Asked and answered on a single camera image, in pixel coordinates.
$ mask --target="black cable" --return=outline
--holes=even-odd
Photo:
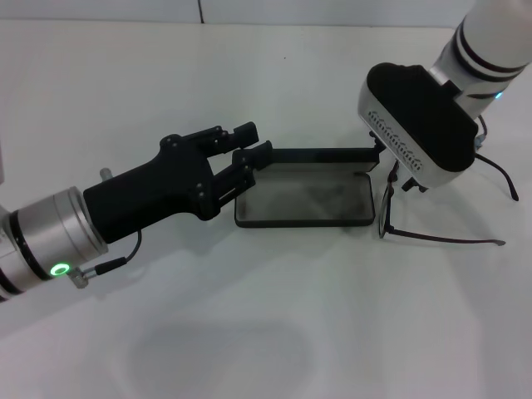
[[[131,254],[129,254],[127,257],[113,259],[113,260],[110,260],[109,262],[98,264],[94,267],[93,269],[94,272],[96,272],[96,275],[101,276],[102,274],[109,273],[111,270],[115,270],[116,268],[124,266],[125,264],[130,262],[133,259],[133,257],[135,257],[137,252],[139,252],[139,248],[141,244],[142,244],[142,232],[139,230],[137,231],[136,245],[133,248],[133,252],[131,252]]]
[[[137,231],[136,245],[133,248],[133,252],[131,252],[130,256],[126,258],[126,262],[129,262],[135,257],[136,253],[139,252],[139,248],[141,244],[142,244],[142,231],[139,230]]]
[[[488,125],[485,123],[484,121],[484,117],[482,115],[479,115],[479,121],[480,121],[480,124],[482,125],[482,129],[484,129],[484,137],[487,137],[488,136]]]

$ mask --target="green led light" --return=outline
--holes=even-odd
[[[50,270],[50,274],[52,276],[61,276],[62,274],[66,273],[68,270],[70,270],[70,266],[67,264],[56,264],[52,270]]]

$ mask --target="silver cylindrical joint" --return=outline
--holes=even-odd
[[[6,215],[0,240],[0,301],[107,252],[75,187]]]

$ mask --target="white wall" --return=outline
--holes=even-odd
[[[456,27],[474,0],[202,0],[209,23]]]
[[[197,0],[0,0],[0,18],[200,22]]]
[[[201,0],[207,23],[455,27],[474,0]],[[0,18],[199,22],[197,0],[0,0]]]

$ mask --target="white surface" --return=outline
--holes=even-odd
[[[207,23],[457,27],[474,0],[201,0]]]
[[[0,18],[200,22],[198,0],[2,0]]]
[[[0,201],[85,189],[103,166],[150,160],[165,135],[218,124],[254,121],[277,147],[369,146],[367,71],[430,66],[451,34],[0,22]],[[86,290],[58,279],[0,306],[0,397],[530,397],[531,92],[526,71],[485,116],[483,153],[518,204],[477,164],[393,204],[397,228],[505,247],[381,241],[376,226],[243,230],[231,206],[209,223],[178,215]],[[391,166],[384,155],[372,172],[377,203]]]

